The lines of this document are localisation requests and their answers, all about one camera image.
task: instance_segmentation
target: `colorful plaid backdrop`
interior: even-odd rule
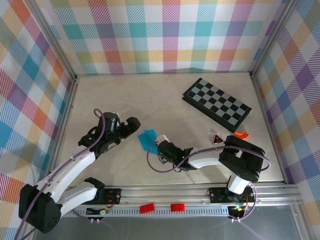
[[[254,66],[256,65],[256,63],[261,55],[261,52],[264,49],[264,47],[266,46],[267,41],[269,40],[269,37],[272,34],[272,32],[277,24],[277,21],[279,20],[279,17],[281,16],[281,13],[282,13],[284,7],[286,6],[287,2],[288,2],[288,0],[281,0],[281,3],[279,5],[278,9],[276,10],[275,15],[273,16],[272,21],[271,21],[267,31],[265,32],[263,39],[262,39],[257,51],[255,52],[255,55],[253,57],[253,61],[250,64],[248,72],[251,72],[252,69],[254,68]]]
[[[300,0],[258,73],[285,171],[320,239],[320,0]]]
[[[24,2],[0,6],[0,240],[12,240],[20,189],[43,177],[71,81]]]
[[[247,72],[285,0],[37,2],[78,73],[123,74]]]

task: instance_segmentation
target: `blue paper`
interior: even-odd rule
[[[154,129],[144,130],[144,133],[140,134],[138,136],[138,138],[139,138],[139,141],[141,143],[143,150],[145,150],[147,152],[149,150],[149,148],[151,147],[151,145],[155,142],[155,140],[157,138],[157,134]],[[156,145],[154,145],[151,148],[150,153],[157,155],[158,154],[157,148],[158,147]]]

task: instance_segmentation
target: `metal frame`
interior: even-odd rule
[[[69,119],[71,116],[72,108],[74,107],[74,102],[76,99],[76,93],[79,86],[79,79],[76,78],[75,81],[72,82],[68,102],[66,104],[64,113],[62,115],[61,125],[57,133],[56,142],[54,145],[54,149],[52,152],[52,156],[49,161],[49,165],[47,166],[45,170],[45,176],[49,174],[52,170],[55,169],[57,163],[59,162],[60,154],[62,152],[63,143],[65,142],[65,132],[67,130],[67,126],[69,123]]]
[[[105,215],[94,214],[87,215],[87,207],[80,206],[73,209],[76,213],[87,218],[103,218]],[[111,217],[135,217],[135,218],[145,218],[145,217],[228,217],[229,211],[227,206],[187,206],[185,211],[171,211],[170,206],[157,206],[154,211],[146,212],[144,214],[140,213],[140,208],[138,206],[124,206],[117,207],[113,206],[109,210],[107,215],[108,218]],[[72,211],[68,212],[64,217],[74,218],[77,217]]]
[[[291,13],[295,9],[296,5],[298,4],[299,0],[287,0],[281,14],[279,20],[276,22],[274,29],[266,42],[259,59],[257,60],[256,64],[254,65],[251,74],[255,76],[262,65],[264,64],[265,60],[267,59],[267,56],[269,55],[273,45],[278,40],[278,37],[280,36],[282,30],[284,29]]]
[[[260,109],[261,109],[261,112],[262,112],[262,116],[263,116],[263,119],[264,119],[264,122],[265,122],[265,126],[266,126],[266,129],[267,129],[268,133],[269,133],[269,137],[270,137],[270,140],[271,140],[271,143],[272,143],[272,147],[273,147],[276,159],[277,159],[279,167],[280,167],[281,174],[283,176],[284,182],[288,184],[289,183],[289,179],[288,179],[288,176],[286,174],[285,167],[281,162],[280,152],[279,152],[279,149],[277,147],[277,143],[275,142],[276,138],[275,138],[275,136],[274,136],[274,134],[273,134],[273,132],[271,130],[271,127],[270,127],[270,124],[269,124],[269,121],[268,121],[268,117],[267,117],[267,114],[266,114],[266,109],[264,107],[263,100],[262,100],[261,96],[259,95],[259,88],[257,86],[257,82],[256,82],[255,78],[252,75],[250,77],[252,79],[253,89],[254,89],[256,98],[258,99],[258,102],[259,102],[259,106],[260,106]]]
[[[31,12],[32,16],[34,17],[35,21],[38,23],[39,27],[43,35],[45,36],[46,40],[48,41],[49,45],[51,46],[52,50],[56,54],[57,58],[59,59],[61,65],[63,66],[64,70],[68,74],[69,78],[76,80],[76,73],[73,70],[71,64],[68,61],[63,49],[61,48],[60,44],[58,43],[55,34],[52,32],[49,24],[47,23],[45,17],[43,16],[38,4],[35,0],[24,0],[25,5],[28,7],[29,11]]]
[[[283,182],[257,182],[257,204],[278,206],[301,204],[302,199],[296,185]],[[225,183],[154,184],[108,186],[121,189],[120,204],[115,207],[139,207],[155,203],[157,207],[168,207],[172,203],[183,203],[186,207],[234,206],[234,203],[211,203],[207,195],[209,188],[225,188]],[[103,205],[81,205],[80,207],[104,207]]]
[[[301,239],[316,239],[316,235],[311,227],[312,225],[307,216],[305,206],[303,204],[294,204],[291,205],[291,210]]]

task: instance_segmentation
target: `checkerboard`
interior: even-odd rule
[[[234,133],[251,108],[206,80],[199,78],[183,100]]]

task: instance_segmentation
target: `floor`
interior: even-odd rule
[[[78,217],[63,217],[49,233],[37,231],[35,240],[97,239],[112,240],[298,240],[295,219],[289,205],[257,206],[241,224],[219,216],[141,216],[112,217],[104,224],[88,224]]]
[[[138,135],[154,129],[165,134],[181,149],[209,147],[214,133],[225,138],[230,133],[224,127],[182,100],[182,94],[198,79],[203,78],[252,108],[240,126],[251,142],[266,152],[272,166],[262,172],[260,181],[282,181],[278,161],[247,73],[199,74],[135,74],[104,75],[80,78],[78,91],[65,133],[60,163],[72,154],[77,142],[98,124],[94,108],[103,112],[118,111],[120,120],[137,117],[141,127],[119,146],[103,154],[87,167],[72,183],[94,177],[106,185],[225,183],[231,172],[224,166],[207,166],[189,172],[157,173],[146,161]],[[167,170],[155,155],[154,167]]]

